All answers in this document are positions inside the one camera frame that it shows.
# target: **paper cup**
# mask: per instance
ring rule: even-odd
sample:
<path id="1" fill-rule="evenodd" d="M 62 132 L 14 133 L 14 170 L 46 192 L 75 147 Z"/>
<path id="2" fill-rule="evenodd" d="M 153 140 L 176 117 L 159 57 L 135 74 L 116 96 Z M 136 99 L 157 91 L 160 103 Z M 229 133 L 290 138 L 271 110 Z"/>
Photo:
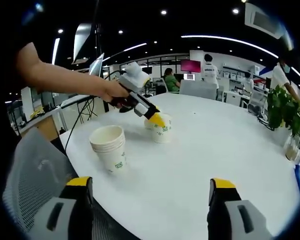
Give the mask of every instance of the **paper cup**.
<path id="1" fill-rule="evenodd" d="M 152 128 L 152 139 L 156 143 L 169 143 L 171 141 L 172 133 L 172 117 L 166 113 L 159 113 L 162 117 L 165 126 L 160 127 L 157 124 Z"/>
<path id="2" fill-rule="evenodd" d="M 90 135 L 89 141 L 108 172 L 118 174 L 127 168 L 126 139 L 120 126 L 100 127 Z"/>
<path id="3" fill-rule="evenodd" d="M 152 130 L 154 127 L 154 124 L 152 122 L 150 122 L 148 119 L 145 119 L 144 127 L 145 127 L 145 129 Z"/>

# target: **white round table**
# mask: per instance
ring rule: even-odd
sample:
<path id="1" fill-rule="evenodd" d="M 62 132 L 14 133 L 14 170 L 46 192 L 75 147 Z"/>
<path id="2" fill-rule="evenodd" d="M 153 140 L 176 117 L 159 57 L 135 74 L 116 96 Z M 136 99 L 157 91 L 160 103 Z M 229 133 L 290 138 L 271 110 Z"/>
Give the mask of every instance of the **white round table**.
<path id="1" fill-rule="evenodd" d="M 221 178 L 258 208 L 273 235 L 285 226 L 300 195 L 269 130 L 224 102 L 171 93 L 150 100 L 173 118 L 171 143 L 153 142 L 133 111 L 114 110 L 76 128 L 67 146 L 75 171 L 92 177 L 93 197 L 118 223 L 143 240 L 206 240 L 210 179 Z M 104 171 L 90 146 L 91 132 L 106 125 L 124 128 L 126 176 Z"/>

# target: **green plant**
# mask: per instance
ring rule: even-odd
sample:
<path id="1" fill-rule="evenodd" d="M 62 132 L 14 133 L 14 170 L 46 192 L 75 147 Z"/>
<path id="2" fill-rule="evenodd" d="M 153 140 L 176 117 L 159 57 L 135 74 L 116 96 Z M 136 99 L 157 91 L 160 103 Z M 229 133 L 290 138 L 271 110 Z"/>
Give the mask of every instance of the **green plant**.
<path id="1" fill-rule="evenodd" d="M 292 131 L 292 136 L 300 136 L 300 104 L 279 85 L 267 97 L 268 122 L 275 130 L 282 124 Z"/>

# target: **pink monitor screen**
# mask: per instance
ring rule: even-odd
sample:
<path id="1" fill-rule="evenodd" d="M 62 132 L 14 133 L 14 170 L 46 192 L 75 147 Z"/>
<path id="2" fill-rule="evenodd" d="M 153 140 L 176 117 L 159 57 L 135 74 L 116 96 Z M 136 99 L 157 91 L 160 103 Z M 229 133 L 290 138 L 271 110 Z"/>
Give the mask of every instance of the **pink monitor screen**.
<path id="1" fill-rule="evenodd" d="M 193 60 L 181 60 L 181 71 L 201 73 L 201 63 Z"/>

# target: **hand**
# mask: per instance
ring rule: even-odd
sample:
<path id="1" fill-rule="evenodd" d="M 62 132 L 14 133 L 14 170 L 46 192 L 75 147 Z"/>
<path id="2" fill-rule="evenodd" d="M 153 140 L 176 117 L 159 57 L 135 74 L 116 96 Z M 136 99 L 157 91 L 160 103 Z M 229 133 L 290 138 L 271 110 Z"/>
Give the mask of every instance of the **hand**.
<path id="1" fill-rule="evenodd" d="M 105 81 L 104 92 L 100 96 L 104 101 L 110 103 L 114 97 L 127 98 L 129 93 L 117 81 Z"/>

